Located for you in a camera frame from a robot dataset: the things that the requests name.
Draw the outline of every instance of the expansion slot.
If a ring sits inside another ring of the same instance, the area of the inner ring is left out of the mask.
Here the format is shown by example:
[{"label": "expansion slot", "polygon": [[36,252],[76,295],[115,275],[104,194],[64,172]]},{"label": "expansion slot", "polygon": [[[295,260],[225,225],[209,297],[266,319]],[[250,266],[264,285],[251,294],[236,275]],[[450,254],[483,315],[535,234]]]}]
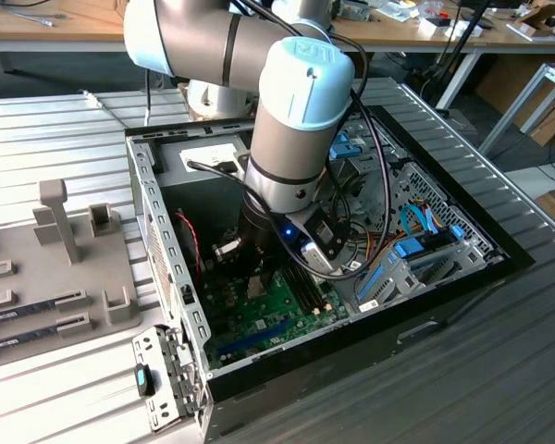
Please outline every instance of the expansion slot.
[{"label": "expansion slot", "polygon": [[87,305],[89,302],[88,296],[84,291],[73,291],[54,299],[48,299],[46,301],[30,303],[28,305],[2,310],[0,311],[0,323],[55,309],[63,311],[69,308],[78,308],[83,305]]},{"label": "expansion slot", "polygon": [[86,323],[87,316],[85,314],[72,316],[51,326],[35,328],[31,331],[26,331],[24,333],[18,333],[17,335],[2,338],[0,339],[0,350],[31,342],[33,340],[44,339],[50,336],[61,334],[63,329],[71,331],[72,328],[76,326],[79,327],[82,325],[86,325]]},{"label": "expansion slot", "polygon": [[274,327],[267,328],[264,331],[255,333],[254,335],[248,336],[247,338],[236,340],[224,347],[219,348],[217,354],[228,354],[249,349],[258,342],[272,339],[275,336],[281,335],[283,331],[290,326],[291,322],[291,319],[286,319]]},{"label": "expansion slot", "polygon": [[314,309],[323,310],[325,302],[308,273],[297,265],[287,265],[282,268],[282,274],[305,315]]}]

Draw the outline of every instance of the desk leg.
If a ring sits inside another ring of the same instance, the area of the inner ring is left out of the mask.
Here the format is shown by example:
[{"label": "desk leg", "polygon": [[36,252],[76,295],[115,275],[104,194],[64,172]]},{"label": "desk leg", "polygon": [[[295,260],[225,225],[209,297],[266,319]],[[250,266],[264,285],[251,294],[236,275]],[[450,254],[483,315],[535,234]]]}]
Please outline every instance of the desk leg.
[{"label": "desk leg", "polygon": [[538,108],[530,115],[526,122],[520,127],[520,132],[527,134],[540,120],[541,117],[545,116],[549,107],[555,101],[555,88],[547,94],[545,100],[538,106]]},{"label": "desk leg", "polygon": [[12,67],[12,63],[10,63],[10,57],[7,53],[0,53],[0,65],[2,66],[2,71],[5,74],[12,74],[16,71]]},{"label": "desk leg", "polygon": [[510,105],[508,110],[499,120],[498,124],[491,130],[487,138],[479,146],[479,153],[487,154],[495,142],[501,137],[505,130],[511,125],[512,121],[516,115],[520,112],[523,106],[526,104],[528,99],[538,90],[540,85],[543,84],[545,80],[545,73],[549,67],[543,64],[533,78],[526,84],[522,92],[518,94],[516,100]]},{"label": "desk leg", "polygon": [[459,91],[461,90],[462,86],[466,82],[466,79],[469,77],[469,74],[471,74],[471,71],[475,67],[475,64],[477,63],[477,60],[479,60],[480,56],[481,55],[478,53],[470,53],[464,57],[464,60],[462,61],[461,65],[454,73],[454,76],[452,76],[452,80],[450,81],[448,88],[442,94],[442,97],[440,97],[440,100],[436,105],[436,109],[450,108],[450,104],[456,97],[456,94],[458,94]]}]

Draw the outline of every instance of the slotted metal table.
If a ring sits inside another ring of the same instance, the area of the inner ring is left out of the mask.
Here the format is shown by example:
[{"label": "slotted metal table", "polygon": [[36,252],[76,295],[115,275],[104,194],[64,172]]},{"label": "slotted metal table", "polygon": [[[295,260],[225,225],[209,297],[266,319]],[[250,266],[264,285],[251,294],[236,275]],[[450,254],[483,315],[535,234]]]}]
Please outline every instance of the slotted metal table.
[{"label": "slotted metal table", "polygon": [[[140,126],[140,92],[98,94]],[[555,442],[555,224],[408,88],[371,80],[383,105],[534,257],[457,323],[224,439],[266,442]],[[156,92],[151,124],[188,119]],[[120,124],[81,95],[0,100],[0,227],[30,222],[35,182],[67,181],[67,211],[123,217],[142,324],[0,367],[0,442],[198,443],[187,422],[150,434],[130,338],[162,321],[131,204]]]}]

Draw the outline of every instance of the green circuit board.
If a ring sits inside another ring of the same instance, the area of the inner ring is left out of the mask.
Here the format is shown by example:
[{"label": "green circuit board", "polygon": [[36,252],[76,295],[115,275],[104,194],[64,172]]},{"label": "green circuit board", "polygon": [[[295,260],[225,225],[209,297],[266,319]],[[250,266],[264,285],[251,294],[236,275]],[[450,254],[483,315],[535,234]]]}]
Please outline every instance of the green circuit board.
[{"label": "green circuit board", "polygon": [[208,280],[202,306],[212,330],[204,346],[210,367],[232,364],[349,316],[330,286],[313,285],[320,302],[310,308],[301,304],[282,271],[274,274],[266,295],[253,299],[244,279]]}]

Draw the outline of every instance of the white sticker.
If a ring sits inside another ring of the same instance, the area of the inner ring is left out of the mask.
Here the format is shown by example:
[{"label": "white sticker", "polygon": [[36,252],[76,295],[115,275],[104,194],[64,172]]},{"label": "white sticker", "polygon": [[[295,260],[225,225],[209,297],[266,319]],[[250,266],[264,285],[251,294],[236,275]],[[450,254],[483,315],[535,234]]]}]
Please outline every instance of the white sticker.
[{"label": "white sticker", "polygon": [[4,340],[2,342],[0,342],[0,349],[3,347],[8,347],[10,345],[16,345],[19,343],[18,339],[11,339],[11,340]]},{"label": "white sticker", "polygon": [[183,161],[185,169],[190,173],[192,173],[193,171],[197,171],[196,169],[189,168],[187,166],[187,162],[189,162],[190,160],[209,165],[210,167],[215,167],[222,162],[234,162],[234,165],[237,166],[240,173],[243,173],[239,162],[237,162],[237,158],[234,156],[236,152],[237,149],[232,143],[223,143],[222,145],[204,146],[202,148],[190,148],[188,150],[181,151],[179,155],[181,157],[181,160]]},{"label": "white sticker", "polygon": [[350,142],[353,143],[354,145],[366,145],[366,142],[364,142],[364,139],[362,139],[361,137],[350,139]]},{"label": "white sticker", "polygon": [[0,320],[2,319],[8,319],[9,317],[16,317],[19,314],[17,312],[10,312],[10,313],[4,313],[4,314],[0,314]]},{"label": "white sticker", "polygon": [[378,307],[378,302],[376,302],[374,299],[370,302],[367,303],[363,303],[362,305],[360,305],[360,311],[363,312],[367,312],[368,310],[372,310],[373,308],[377,308]]}]

